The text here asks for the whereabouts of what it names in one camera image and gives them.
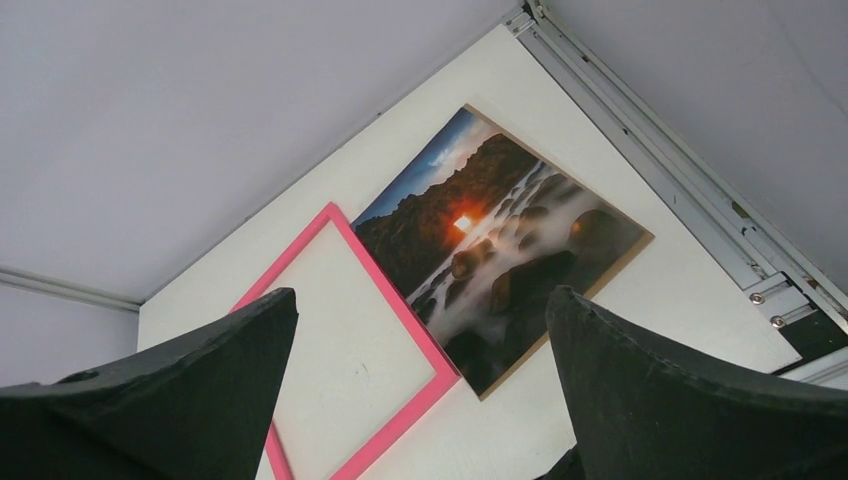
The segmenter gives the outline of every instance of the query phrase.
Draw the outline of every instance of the sun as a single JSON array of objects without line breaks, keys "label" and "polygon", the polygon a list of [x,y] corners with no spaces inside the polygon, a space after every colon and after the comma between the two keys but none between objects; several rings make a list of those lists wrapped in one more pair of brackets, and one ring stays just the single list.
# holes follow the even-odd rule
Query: sun
[{"label": "sun", "polygon": [[463,215],[453,222],[453,226],[465,233],[468,233],[468,231],[471,230],[471,219]]}]

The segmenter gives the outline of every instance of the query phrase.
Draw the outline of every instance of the picture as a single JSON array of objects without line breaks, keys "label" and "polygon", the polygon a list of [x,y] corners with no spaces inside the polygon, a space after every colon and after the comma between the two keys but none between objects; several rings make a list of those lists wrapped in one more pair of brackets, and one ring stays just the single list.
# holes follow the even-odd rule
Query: picture
[{"label": "picture", "polygon": [[653,238],[470,107],[352,227],[481,399],[547,340],[555,286],[591,297]]}]

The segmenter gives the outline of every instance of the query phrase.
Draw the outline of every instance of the photograph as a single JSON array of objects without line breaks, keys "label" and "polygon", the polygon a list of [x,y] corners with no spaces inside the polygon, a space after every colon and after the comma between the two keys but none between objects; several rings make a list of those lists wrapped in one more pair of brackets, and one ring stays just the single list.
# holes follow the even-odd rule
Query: photograph
[{"label": "photograph", "polygon": [[351,226],[481,400],[547,341],[556,286],[591,298],[653,239],[469,106]]}]

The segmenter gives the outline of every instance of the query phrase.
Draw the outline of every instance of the blue sky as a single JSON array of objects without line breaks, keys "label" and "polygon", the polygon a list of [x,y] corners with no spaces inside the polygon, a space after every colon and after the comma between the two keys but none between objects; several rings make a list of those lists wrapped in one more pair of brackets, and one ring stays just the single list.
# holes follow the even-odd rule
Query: blue sky
[{"label": "blue sky", "polygon": [[432,140],[353,222],[353,228],[376,216],[392,213],[398,203],[410,194],[421,194],[430,185],[444,182],[454,171],[465,166],[466,160],[489,137],[495,127],[461,109]]}]

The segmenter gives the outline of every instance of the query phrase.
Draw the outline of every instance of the pink picture frame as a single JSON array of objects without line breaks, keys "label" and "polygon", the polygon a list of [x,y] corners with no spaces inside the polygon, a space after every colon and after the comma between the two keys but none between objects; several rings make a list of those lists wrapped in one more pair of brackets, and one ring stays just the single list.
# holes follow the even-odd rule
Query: pink picture frame
[{"label": "pink picture frame", "polygon": [[[439,347],[438,343],[430,336],[426,327],[410,310],[406,301],[380,270],[380,267],[371,258],[371,255],[365,250],[365,247],[356,237],[341,209],[332,202],[324,207],[315,219],[295,238],[292,244],[283,251],[259,280],[250,287],[241,300],[236,303],[233,310],[237,310],[262,296],[277,277],[309,245],[312,239],[330,224],[335,226],[341,233],[351,251],[359,259],[365,271],[374,281],[374,284],[383,294],[383,297],[392,310],[397,314],[398,319],[409,332],[410,337],[412,337],[435,372],[433,378],[330,477],[331,480],[353,480],[370,467],[430,407],[447,393],[459,380],[460,374]],[[265,440],[265,452],[268,455],[268,460],[271,463],[271,469],[276,480],[298,480],[295,479],[292,473],[289,461],[286,458],[285,449],[283,448],[283,442],[273,421],[271,422],[271,428]]]}]

